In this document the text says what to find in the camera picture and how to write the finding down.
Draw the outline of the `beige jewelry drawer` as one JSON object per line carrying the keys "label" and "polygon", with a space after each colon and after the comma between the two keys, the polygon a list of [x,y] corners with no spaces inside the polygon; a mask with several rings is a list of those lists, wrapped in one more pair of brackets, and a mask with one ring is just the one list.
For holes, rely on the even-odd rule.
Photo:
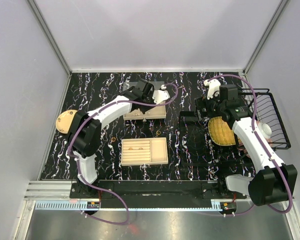
{"label": "beige jewelry drawer", "polygon": [[125,121],[132,120],[155,120],[155,119],[165,119],[166,118],[166,107],[157,106],[154,107],[145,113],[142,113],[139,109],[133,110],[123,116]]}

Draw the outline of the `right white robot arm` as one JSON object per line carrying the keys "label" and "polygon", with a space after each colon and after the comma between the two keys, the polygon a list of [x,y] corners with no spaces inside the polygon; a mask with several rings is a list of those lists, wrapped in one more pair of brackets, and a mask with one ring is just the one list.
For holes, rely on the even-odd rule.
{"label": "right white robot arm", "polygon": [[293,200],[297,169],[285,164],[275,153],[257,125],[256,114],[241,97],[234,84],[205,82],[206,94],[197,99],[211,119],[221,117],[237,136],[253,162],[256,175],[247,177],[232,174],[217,185],[218,195],[229,198],[234,192],[244,194],[256,206]]}

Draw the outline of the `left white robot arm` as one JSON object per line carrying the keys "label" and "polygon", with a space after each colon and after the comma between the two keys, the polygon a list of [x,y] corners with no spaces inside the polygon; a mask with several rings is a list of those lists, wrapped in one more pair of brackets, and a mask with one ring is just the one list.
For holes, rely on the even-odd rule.
{"label": "left white robot arm", "polygon": [[94,158],[101,142],[101,131],[125,114],[134,110],[145,113],[169,98],[165,86],[155,89],[152,83],[140,80],[106,105],[74,114],[67,134],[67,154],[78,163],[78,179],[83,183],[80,192],[85,197],[93,198],[98,193],[94,183],[98,178]]}

